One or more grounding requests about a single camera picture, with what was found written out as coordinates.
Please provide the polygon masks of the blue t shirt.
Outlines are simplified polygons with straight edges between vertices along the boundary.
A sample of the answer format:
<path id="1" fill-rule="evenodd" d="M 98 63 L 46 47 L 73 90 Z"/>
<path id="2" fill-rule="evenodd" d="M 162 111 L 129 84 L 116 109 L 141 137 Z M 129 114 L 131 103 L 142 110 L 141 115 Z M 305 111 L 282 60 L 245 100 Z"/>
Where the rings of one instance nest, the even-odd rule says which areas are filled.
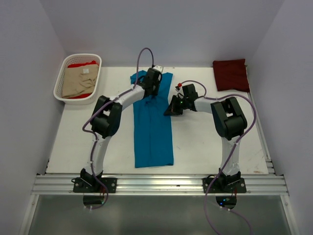
<path id="1" fill-rule="evenodd" d="M 171 118 L 164 115 L 172 78 L 173 74 L 164 73 L 158 95 L 133 104 L 136 168 L 174 164 Z"/>

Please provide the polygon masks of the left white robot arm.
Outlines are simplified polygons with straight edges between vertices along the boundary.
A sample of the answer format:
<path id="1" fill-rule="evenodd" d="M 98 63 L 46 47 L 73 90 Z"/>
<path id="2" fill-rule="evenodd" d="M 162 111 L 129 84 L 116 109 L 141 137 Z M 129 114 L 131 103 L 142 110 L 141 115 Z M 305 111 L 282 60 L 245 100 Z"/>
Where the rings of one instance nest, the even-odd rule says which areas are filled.
<path id="1" fill-rule="evenodd" d="M 156 96 L 162 81 L 163 67 L 149 68 L 139 81 L 121 94 L 112 97 L 100 96 L 91 118 L 83 125 L 82 130 L 94 135 L 93 146 L 88 166 L 80 172 L 75 180 L 74 192 L 108 193 L 102 182 L 104 157 L 111 138 L 119 129 L 122 112 L 130 105 L 149 96 Z"/>

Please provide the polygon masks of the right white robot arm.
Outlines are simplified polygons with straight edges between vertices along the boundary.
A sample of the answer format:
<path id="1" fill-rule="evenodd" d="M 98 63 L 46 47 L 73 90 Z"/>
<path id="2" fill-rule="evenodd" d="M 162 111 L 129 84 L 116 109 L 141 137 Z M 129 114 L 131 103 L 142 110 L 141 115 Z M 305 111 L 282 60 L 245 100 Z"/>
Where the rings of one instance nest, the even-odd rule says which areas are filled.
<path id="1" fill-rule="evenodd" d="M 204 112 L 213 116 L 215 129 L 222 138 L 222 162 L 216 180 L 209 176 L 204 183 L 211 186 L 209 191 L 229 192 L 240 182 L 239 138 L 247 128 L 246 117 L 235 97 L 223 101 L 211 101 L 198 96 L 193 84 L 176 86 L 182 94 L 172 96 L 172 100 L 164 112 L 165 116 L 179 116 L 184 110 Z"/>

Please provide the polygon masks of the folded dark red shirt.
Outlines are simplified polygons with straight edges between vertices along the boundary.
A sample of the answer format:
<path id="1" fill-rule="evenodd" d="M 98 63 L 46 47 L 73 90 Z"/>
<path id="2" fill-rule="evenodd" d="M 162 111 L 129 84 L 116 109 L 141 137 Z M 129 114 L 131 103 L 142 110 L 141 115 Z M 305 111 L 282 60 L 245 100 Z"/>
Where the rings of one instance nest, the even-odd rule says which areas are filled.
<path id="1" fill-rule="evenodd" d="M 217 91 L 250 92 L 245 62 L 245 59 L 213 61 Z"/>

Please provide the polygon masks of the white plastic basket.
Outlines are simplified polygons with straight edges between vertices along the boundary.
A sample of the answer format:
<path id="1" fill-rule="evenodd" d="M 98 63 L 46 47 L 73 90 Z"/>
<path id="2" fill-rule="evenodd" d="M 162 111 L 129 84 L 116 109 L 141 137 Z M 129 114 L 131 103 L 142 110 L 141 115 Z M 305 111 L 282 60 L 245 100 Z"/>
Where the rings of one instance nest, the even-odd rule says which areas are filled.
<path id="1" fill-rule="evenodd" d="M 54 97 L 71 105 L 96 99 L 102 59 L 96 54 L 72 54 L 64 59 L 54 87 Z"/>

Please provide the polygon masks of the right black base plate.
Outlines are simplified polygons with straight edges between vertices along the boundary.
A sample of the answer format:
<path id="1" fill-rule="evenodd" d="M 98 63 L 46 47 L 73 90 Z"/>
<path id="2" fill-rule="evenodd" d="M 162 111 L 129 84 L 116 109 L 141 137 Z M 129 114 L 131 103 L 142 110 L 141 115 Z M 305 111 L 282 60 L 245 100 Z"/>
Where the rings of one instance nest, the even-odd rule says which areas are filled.
<path id="1" fill-rule="evenodd" d="M 206 193 L 246 193 L 246 183 L 240 175 L 225 176 L 221 174 L 213 183 L 213 175 L 202 178 L 203 192 Z"/>

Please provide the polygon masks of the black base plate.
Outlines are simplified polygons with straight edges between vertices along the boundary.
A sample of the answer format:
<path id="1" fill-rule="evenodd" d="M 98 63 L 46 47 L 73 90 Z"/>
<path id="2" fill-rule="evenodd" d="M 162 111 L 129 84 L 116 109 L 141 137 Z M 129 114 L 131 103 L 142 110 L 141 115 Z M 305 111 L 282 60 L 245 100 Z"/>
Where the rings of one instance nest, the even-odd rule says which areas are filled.
<path id="1" fill-rule="evenodd" d="M 115 193 L 117 187 L 117 178 L 99 178 L 98 181 L 93 177 L 85 181 L 80 177 L 71 179 L 74 183 L 73 192 L 75 193 Z"/>
<path id="2" fill-rule="evenodd" d="M 225 176 L 221 174 L 213 183 L 213 175 L 202 178 L 203 192 L 206 193 L 246 193 L 246 183 L 240 175 Z"/>

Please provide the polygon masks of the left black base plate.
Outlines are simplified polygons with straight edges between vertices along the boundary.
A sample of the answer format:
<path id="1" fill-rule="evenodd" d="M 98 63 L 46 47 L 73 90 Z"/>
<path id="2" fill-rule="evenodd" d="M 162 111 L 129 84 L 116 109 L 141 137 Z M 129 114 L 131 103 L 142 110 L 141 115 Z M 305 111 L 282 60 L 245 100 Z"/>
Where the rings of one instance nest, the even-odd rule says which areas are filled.
<path id="1" fill-rule="evenodd" d="M 71 179 L 74 183 L 73 192 L 75 193 L 115 193 L 117 187 L 117 178 L 99 178 L 98 181 L 93 177 L 85 181 L 80 177 Z"/>

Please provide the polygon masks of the aluminium mounting rail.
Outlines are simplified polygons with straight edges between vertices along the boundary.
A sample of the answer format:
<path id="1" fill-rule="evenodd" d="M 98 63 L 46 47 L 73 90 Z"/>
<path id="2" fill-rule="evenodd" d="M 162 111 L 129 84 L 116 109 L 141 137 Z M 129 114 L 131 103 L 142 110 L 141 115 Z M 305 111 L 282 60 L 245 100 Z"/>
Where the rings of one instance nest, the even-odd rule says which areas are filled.
<path id="1" fill-rule="evenodd" d="M 113 195 L 204 195 L 203 174 L 105 174 L 117 178 Z M 31 193 L 34 195 L 73 195 L 75 174 L 46 174 L 36 176 Z M 213 195 L 288 195 L 285 178 L 274 174 L 244 175 L 246 193 L 212 193 Z"/>

